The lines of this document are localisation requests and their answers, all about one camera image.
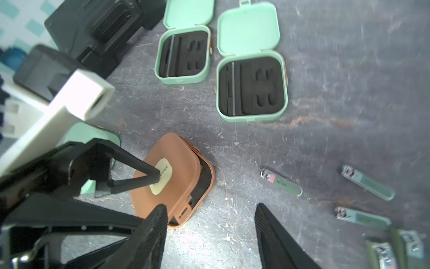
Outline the small green nail clipper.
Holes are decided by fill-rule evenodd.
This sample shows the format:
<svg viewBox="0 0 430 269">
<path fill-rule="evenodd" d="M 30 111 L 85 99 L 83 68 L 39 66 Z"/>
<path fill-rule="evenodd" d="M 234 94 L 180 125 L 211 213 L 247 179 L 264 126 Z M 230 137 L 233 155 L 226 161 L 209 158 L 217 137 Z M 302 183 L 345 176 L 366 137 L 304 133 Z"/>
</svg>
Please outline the small green nail clipper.
<svg viewBox="0 0 430 269">
<path fill-rule="evenodd" d="M 300 197 L 303 194 L 302 187 L 291 182 L 290 180 L 287 180 L 285 177 L 268 168 L 260 167 L 260 176 L 274 186 L 296 197 Z"/>
</svg>

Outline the green nail tool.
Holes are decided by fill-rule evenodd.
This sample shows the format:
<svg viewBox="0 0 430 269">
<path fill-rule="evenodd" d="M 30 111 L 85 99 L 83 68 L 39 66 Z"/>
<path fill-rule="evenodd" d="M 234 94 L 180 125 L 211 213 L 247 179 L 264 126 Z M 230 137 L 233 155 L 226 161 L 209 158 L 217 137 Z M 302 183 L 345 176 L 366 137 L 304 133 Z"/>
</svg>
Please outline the green nail tool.
<svg viewBox="0 0 430 269">
<path fill-rule="evenodd" d="M 416 230 L 391 229 L 399 269 L 428 269 L 424 243 Z"/>
</svg>

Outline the brown clipper case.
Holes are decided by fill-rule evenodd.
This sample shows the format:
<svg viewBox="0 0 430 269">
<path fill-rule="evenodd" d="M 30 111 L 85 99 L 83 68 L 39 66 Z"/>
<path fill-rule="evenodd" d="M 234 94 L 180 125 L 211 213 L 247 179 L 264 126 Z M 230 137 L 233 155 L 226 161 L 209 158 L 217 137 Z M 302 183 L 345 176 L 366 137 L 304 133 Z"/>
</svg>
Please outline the brown clipper case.
<svg viewBox="0 0 430 269">
<path fill-rule="evenodd" d="M 216 172 L 188 140 L 168 133 L 160 138 L 144 161 L 160 171 L 160 181 L 131 191 L 135 213 L 145 219 L 159 204 L 168 211 L 168 226 L 183 226 L 211 191 Z"/>
</svg>

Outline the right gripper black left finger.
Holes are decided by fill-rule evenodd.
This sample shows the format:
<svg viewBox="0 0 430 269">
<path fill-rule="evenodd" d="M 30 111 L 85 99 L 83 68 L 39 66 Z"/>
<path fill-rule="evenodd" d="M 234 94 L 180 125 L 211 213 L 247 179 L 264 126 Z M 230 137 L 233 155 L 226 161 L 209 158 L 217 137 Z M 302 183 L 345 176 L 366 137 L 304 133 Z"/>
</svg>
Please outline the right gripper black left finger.
<svg viewBox="0 0 430 269">
<path fill-rule="evenodd" d="M 157 205 L 102 269 L 159 269 L 166 241 L 168 213 Z"/>
</svg>

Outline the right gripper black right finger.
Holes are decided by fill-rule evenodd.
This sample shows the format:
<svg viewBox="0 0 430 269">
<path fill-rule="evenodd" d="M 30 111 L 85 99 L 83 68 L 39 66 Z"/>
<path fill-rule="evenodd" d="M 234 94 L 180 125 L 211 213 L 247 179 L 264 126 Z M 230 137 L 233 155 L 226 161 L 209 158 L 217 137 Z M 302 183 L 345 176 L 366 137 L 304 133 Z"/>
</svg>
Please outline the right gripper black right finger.
<svg viewBox="0 0 430 269">
<path fill-rule="evenodd" d="M 254 220 L 262 268 L 320 268 L 263 203 L 257 204 Z"/>
</svg>

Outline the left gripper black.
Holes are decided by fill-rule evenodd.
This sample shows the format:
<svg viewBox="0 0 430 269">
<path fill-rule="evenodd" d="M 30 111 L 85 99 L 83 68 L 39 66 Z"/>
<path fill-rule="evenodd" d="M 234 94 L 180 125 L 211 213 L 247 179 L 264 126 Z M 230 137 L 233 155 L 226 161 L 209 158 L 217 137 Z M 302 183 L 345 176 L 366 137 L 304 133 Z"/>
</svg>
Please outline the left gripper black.
<svg viewBox="0 0 430 269">
<path fill-rule="evenodd" d="M 1 267 L 3 269 L 101 269 L 146 219 L 57 196 L 56 160 L 64 146 L 1 178 Z M 160 171 L 120 148 L 112 180 L 120 193 L 160 180 Z M 62 263 L 66 236 L 117 235 L 120 241 Z"/>
</svg>

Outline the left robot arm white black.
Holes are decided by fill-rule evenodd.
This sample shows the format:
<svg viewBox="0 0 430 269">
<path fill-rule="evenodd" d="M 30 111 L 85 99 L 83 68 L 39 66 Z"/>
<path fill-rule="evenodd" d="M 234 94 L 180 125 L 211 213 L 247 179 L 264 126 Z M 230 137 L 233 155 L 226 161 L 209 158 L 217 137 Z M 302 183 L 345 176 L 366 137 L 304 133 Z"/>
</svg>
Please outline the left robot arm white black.
<svg viewBox="0 0 430 269">
<path fill-rule="evenodd" d="M 78 68 L 50 102 L 10 76 L 3 89 L 42 115 L 1 157 L 1 267 L 160 268 L 165 205 L 139 218 L 78 200 L 89 179 L 98 195 L 113 195 L 157 183 L 160 171 L 109 140 L 60 143 L 104 109 L 115 87 Z"/>
</svg>

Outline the large green nail clipper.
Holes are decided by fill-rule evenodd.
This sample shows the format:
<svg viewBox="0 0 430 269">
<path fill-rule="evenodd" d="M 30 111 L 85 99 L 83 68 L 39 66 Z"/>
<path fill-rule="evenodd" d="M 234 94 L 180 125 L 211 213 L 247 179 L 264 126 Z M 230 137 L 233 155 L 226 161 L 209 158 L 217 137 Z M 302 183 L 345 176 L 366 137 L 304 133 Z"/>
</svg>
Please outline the large green nail clipper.
<svg viewBox="0 0 430 269">
<path fill-rule="evenodd" d="M 398 269 L 392 245 L 388 242 L 366 241 L 372 269 Z"/>
</svg>

